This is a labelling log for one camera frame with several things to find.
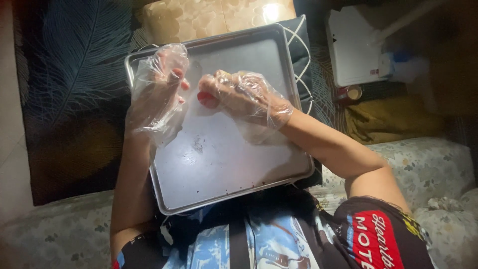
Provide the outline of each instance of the baking tray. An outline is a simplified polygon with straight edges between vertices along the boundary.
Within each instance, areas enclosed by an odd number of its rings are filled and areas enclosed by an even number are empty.
[[[190,61],[182,130],[155,152],[151,176],[160,211],[183,213],[233,197],[306,178],[312,158],[276,133],[261,145],[247,143],[224,113],[203,107],[196,99],[198,81],[217,69],[229,73],[262,73],[269,83],[301,108],[284,30],[278,23],[183,43]],[[141,59],[157,48],[125,59],[131,87]]]

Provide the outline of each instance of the black t-shirt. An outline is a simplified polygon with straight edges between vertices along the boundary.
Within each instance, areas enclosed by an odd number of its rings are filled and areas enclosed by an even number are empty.
[[[394,206],[370,197],[334,216],[304,190],[277,187],[161,218],[132,239],[115,269],[433,269],[427,235]]]

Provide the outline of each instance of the can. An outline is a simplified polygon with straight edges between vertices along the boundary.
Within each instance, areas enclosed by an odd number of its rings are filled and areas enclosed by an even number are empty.
[[[337,89],[335,103],[342,105],[350,105],[358,101],[362,97],[362,88],[359,85],[350,85]]]

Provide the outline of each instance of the plastic glove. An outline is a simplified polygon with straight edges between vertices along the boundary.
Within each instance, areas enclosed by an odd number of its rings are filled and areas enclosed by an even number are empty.
[[[199,81],[197,98],[208,108],[219,106],[228,113],[251,143],[261,143],[290,119],[293,106],[263,75],[248,71],[229,74],[218,70]],[[244,125],[252,123],[257,126]]]
[[[185,102],[178,95],[179,87],[189,88],[184,79],[188,65],[182,44],[165,45],[139,62],[126,114],[126,137],[138,132],[164,134],[170,129],[168,121]]]

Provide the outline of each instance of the person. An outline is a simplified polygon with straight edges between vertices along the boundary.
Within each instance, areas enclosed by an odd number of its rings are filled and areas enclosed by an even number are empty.
[[[167,66],[168,53],[159,53]],[[110,246],[115,269],[431,269],[426,232],[411,217],[391,167],[377,154],[295,109],[260,74],[218,70],[199,81],[198,99],[236,122],[277,131],[345,179],[348,199],[325,212],[305,190],[279,186],[187,215],[155,212],[150,138],[136,132],[182,102],[180,68],[154,75],[126,119]]]

